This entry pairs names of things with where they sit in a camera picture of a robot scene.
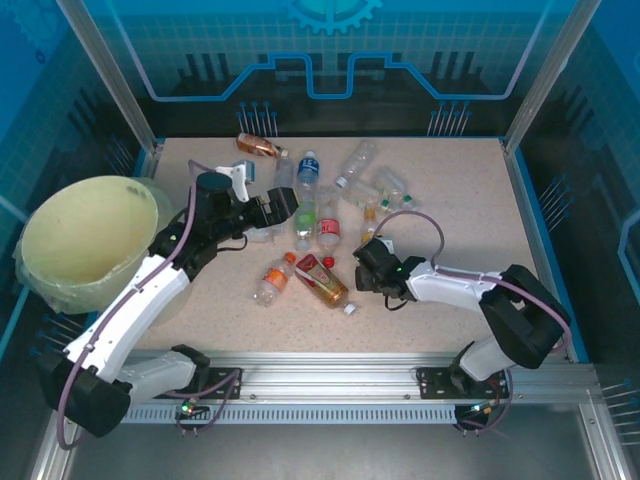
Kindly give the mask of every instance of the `enclosure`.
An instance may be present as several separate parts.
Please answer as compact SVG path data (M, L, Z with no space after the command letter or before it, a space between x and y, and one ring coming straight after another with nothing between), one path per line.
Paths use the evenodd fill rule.
M0 13L2 478L636 478L637 2L0 0ZM443 222L445 263L537 274L569 312L573 344L514 369L500 429L463 438L425 420L455 404L425 403L411 381L481 338L475 317L422 304L384 316L358 292L362 316L338 321L298 284L296 304L249 305L266 257L292 248L280 239L217 258L132 353L190 342L241 366L221 425L183 439L174 405L152 401L77 452L56 446L34 365L68 338L16 279L25 223L101 175L155 178L182 208L186 161L230 165L241 132L296 161L316 151L322 182L373 139L380 165ZM262 160L252 195L271 182ZM340 213L336 272L355 290L354 212ZM403 225L404 253L434 249L424 226Z

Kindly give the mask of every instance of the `metal frame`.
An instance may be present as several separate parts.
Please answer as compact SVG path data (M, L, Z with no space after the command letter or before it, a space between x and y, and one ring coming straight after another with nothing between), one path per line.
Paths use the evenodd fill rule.
M531 126L533 119L538 114L542 104L555 84L558 76L564 70L573 53L576 45L580 41L582 34L589 26L593 14L598 9L601 0L577 0L576 5L567 17L558 38L547 55L547 59L540 68L536 79L527 92L520 109L509 127L505 136L505 147L507 153L512 155L525 133Z
M145 151L153 152L156 137L87 8L81 0L57 3L136 139Z

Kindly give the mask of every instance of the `speckled surface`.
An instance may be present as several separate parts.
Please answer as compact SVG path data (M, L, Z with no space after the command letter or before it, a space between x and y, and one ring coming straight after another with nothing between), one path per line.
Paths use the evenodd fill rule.
M358 145L357 138L279 138L277 143L298 161L316 151L320 184L332 184L342 161ZM411 195L442 226L446 247L443 265L500 271L512 263L533 270L533 260L497 139L377 139L380 153L363 174L368 180L389 165L403 177ZM256 163L258 179L251 195L270 187L275 160L239 152L234 139L166 141L156 181L176 206L186 204L188 159L209 166L230 165L240 158ZM466 310L437 303L411 303L387 312L381 295L355 291L351 252L358 245L362 212L342 201L342 242L334 272L350 288L358 311L346 317L330 310L293 278L278 301L262 308L252 294L269 264L292 250L290 224L274 244L249 244L243 252L224 252L196 278L182 311L169 322L150 328L137 348L168 348L187 343L202 350L253 352L457 352L484 338L484 319ZM437 235L426 222L394 219L384 233L393 238L400 258L429 256ZM314 245L312 252L319 250Z

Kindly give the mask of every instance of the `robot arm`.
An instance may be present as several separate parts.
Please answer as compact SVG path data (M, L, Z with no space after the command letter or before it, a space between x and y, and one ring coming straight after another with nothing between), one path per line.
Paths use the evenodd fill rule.
M493 336L468 345L449 369L449 380L461 394L468 394L473 384L510 366L538 368L563 333L545 311L512 291L483 280L483 275L525 290L555 310L567 324L570 322L562 305L529 270L519 265L487 274L450 268L434 270L421 257L401 262L393 254L390 241L377 238L358 248L354 256L359 262L356 287L360 291L407 301L443 302L484 315Z
M188 387L190 393L204 389L209 359L186 346L131 367L124 362L142 334L162 310L180 294L218 253L218 244L242 238L251 227L263 228L284 222L298 203L291 188L269 190L269 202L250 198L245 183L251 180L252 163L218 167L203 173L196 182L193 227L172 264L161 270L108 321L100 337L89 347L73 383L65 416L96 437L113 430L130 406L170 390ZM56 409L67 378L89 344L95 330L106 321L119 300L174 251L185 225L175 222L159 232L135 276L122 293L63 354L47 352L38 362L38 375L47 404Z

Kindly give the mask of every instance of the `white bottle cap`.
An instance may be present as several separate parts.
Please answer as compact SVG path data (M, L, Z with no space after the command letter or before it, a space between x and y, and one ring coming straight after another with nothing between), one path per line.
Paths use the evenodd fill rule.
M298 240L298 243L296 243L296 250L298 250L299 252L306 252L311 248L311 243L309 243L309 240L307 240L306 238L301 238L300 240Z
M356 311L357 309L357 305L353 304L353 303L349 303L347 304L346 307L344 307L344 314L345 315L351 315L353 312Z

